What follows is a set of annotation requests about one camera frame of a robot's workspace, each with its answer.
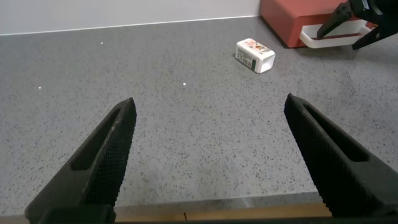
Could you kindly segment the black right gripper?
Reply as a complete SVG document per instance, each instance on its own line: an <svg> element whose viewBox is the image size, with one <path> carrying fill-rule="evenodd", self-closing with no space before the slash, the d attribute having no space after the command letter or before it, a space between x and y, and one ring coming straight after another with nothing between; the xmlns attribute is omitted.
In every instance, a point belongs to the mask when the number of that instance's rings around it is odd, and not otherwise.
<svg viewBox="0 0 398 224"><path fill-rule="evenodd" d="M397 34L397 0L350 0L340 3L317 31L317 39L323 39L332 30L348 21L353 14L360 19L377 24L371 32L358 39L353 50L358 50Z"/></svg>

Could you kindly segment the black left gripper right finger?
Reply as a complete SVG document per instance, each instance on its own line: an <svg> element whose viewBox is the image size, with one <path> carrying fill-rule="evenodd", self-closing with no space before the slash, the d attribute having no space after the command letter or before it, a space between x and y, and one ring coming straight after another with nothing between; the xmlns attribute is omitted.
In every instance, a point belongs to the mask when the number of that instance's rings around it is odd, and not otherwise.
<svg viewBox="0 0 398 224"><path fill-rule="evenodd" d="M397 172L306 100L284 114L323 202L335 217L397 217Z"/></svg>

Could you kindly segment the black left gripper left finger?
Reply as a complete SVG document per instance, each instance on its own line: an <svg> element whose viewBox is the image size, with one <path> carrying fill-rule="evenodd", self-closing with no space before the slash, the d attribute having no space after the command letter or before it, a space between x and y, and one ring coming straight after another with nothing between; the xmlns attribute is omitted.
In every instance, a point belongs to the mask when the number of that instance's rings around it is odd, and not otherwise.
<svg viewBox="0 0 398 224"><path fill-rule="evenodd" d="M30 223L114 223L136 125L132 98L118 103L25 209Z"/></svg>

